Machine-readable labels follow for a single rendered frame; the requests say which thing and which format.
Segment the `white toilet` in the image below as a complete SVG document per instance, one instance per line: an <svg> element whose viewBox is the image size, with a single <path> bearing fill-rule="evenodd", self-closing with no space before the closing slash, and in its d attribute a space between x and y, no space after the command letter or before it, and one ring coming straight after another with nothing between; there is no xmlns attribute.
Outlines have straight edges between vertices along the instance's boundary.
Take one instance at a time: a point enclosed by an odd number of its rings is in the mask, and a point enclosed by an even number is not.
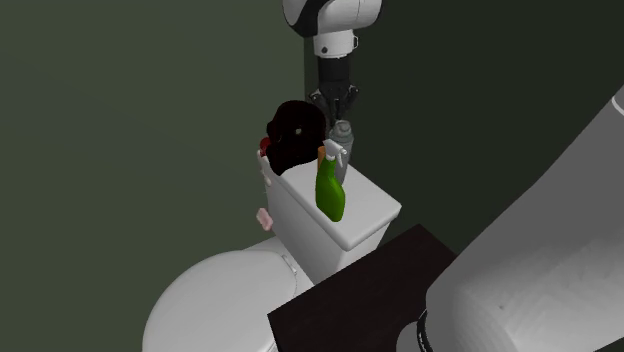
<svg viewBox="0 0 624 352"><path fill-rule="evenodd" d="M315 161L276 175L257 160L272 237L180 274L147 319L141 352L278 352L268 314L375 250L401 205L354 167L333 222L315 203Z"/></svg>

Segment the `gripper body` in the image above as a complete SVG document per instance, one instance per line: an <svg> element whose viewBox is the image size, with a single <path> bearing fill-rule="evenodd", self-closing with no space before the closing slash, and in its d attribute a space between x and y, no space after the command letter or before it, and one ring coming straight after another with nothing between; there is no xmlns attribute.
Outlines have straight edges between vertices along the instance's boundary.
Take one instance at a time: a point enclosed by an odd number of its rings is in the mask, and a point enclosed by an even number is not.
<svg viewBox="0 0 624 352"><path fill-rule="evenodd" d="M317 58L318 90L325 100L348 100L352 94L350 58Z"/></svg>

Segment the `green spray bottle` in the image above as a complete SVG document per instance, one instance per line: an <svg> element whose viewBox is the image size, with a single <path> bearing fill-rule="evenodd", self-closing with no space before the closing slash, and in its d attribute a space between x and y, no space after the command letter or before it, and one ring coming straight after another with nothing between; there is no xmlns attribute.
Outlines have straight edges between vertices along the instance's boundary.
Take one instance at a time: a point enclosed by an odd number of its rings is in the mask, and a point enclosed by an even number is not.
<svg viewBox="0 0 624 352"><path fill-rule="evenodd" d="M323 141L324 156L318 166L315 181L315 202L317 208L331 221L343 218L346 195L341 182L336 178L336 167L344 167L347 150L332 139Z"/></svg>

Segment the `black rounded object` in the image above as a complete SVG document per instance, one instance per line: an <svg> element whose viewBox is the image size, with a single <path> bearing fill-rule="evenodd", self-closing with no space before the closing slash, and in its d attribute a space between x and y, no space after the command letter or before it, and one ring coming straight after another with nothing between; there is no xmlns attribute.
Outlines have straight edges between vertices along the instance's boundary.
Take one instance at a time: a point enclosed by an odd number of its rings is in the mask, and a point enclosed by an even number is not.
<svg viewBox="0 0 624 352"><path fill-rule="evenodd" d="M312 103L289 100L276 110L267 123L270 144L266 156L273 172L286 170L317 159L317 150L325 140L325 116Z"/></svg>

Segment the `grey bottle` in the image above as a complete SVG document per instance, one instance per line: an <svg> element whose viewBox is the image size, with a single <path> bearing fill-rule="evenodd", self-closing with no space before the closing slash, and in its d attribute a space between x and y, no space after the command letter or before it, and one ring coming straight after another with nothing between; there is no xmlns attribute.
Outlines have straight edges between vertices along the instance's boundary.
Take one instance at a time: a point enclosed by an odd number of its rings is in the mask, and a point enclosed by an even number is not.
<svg viewBox="0 0 624 352"><path fill-rule="evenodd" d="M347 154L342 156L343 165L336 165L335 169L336 179L340 183L343 183L347 173L354 142L354 135L350 122L347 120L337 120L329 132L329 138L341 145L347 151Z"/></svg>

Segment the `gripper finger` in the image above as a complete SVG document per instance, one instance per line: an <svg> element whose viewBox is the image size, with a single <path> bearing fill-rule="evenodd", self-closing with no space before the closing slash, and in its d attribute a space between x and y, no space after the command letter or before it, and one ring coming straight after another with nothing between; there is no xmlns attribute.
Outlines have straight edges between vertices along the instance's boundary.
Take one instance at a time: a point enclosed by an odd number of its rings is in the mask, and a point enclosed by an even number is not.
<svg viewBox="0 0 624 352"><path fill-rule="evenodd" d="M324 115L325 127L332 128L332 113L329 107L329 103L323 93L316 89L308 95L310 102L315 105Z"/></svg>
<svg viewBox="0 0 624 352"><path fill-rule="evenodd" d="M344 95L335 100L335 119L343 120L347 112L351 109L355 100L359 95L359 88L355 85L350 85L345 91Z"/></svg>

